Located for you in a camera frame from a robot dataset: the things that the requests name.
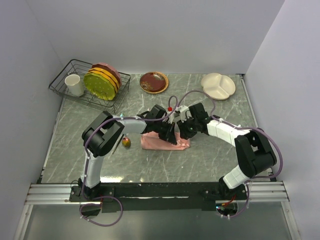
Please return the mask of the pink satin napkin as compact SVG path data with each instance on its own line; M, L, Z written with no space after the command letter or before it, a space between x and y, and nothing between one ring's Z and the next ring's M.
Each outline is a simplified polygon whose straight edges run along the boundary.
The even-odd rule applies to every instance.
M140 144L144 150L155 151L182 151L190 147L190 140L180 137L180 133L175 133L177 144L164 141L159 138L159 134L152 131L141 135Z

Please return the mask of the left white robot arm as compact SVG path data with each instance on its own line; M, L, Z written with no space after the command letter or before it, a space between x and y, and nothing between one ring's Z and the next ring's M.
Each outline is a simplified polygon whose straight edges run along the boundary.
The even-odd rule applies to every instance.
M104 158L120 136L155 132L161 140L176 145L175 124L168 120L171 114L173 112L167 112L158 104L136 116L115 116L108 111L102 112L81 136L85 151L80 177L81 195L88 201L97 199Z

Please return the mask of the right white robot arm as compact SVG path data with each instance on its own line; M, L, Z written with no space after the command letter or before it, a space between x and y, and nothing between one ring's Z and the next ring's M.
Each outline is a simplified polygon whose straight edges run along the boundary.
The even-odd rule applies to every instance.
M235 147L237 165L218 181L217 191L230 199L242 191L244 183L274 166L277 157L269 139L258 128L234 125L217 115L209 115L202 103L180 106L174 112L180 137L190 139L197 133L216 137Z

